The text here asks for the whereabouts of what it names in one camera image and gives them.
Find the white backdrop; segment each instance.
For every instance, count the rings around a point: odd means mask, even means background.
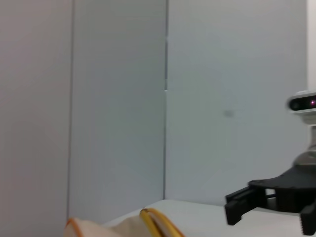
[[[0,236],[62,236],[71,0],[0,1]]]
[[[166,197],[223,204],[308,144],[306,1],[170,0]]]
[[[164,0],[77,0],[70,216],[163,198]]]

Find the yellow strap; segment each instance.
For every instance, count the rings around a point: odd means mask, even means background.
[[[147,213],[145,209],[141,210],[139,216],[143,219],[145,225],[147,226],[149,232],[153,237],[163,237],[157,229],[149,213]]]
[[[157,226],[153,222],[149,213],[153,214],[157,219],[159,219],[161,221],[162,224],[164,224],[165,228],[169,231],[169,233],[171,234],[172,237],[185,237],[179,231],[179,229],[165,215],[163,215],[161,212],[157,211],[156,209],[153,209],[153,208],[143,209],[141,211],[141,214],[142,213],[144,213],[151,220],[151,222],[153,223],[153,228],[155,230],[157,230]]]

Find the camera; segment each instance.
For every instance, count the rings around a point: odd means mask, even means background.
[[[316,90],[301,91],[287,100],[288,109],[306,124],[316,124]]]

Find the table surface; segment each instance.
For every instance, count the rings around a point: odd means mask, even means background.
[[[296,215],[253,210],[235,226],[226,224],[224,208],[186,201],[162,200],[148,207],[164,213],[186,237],[301,237]],[[139,214],[136,210],[104,226],[113,226]]]

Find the beige bag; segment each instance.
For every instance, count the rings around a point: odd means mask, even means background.
[[[117,226],[104,228],[91,221],[70,219],[64,237],[184,237],[163,214],[143,209],[139,216],[127,218]]]

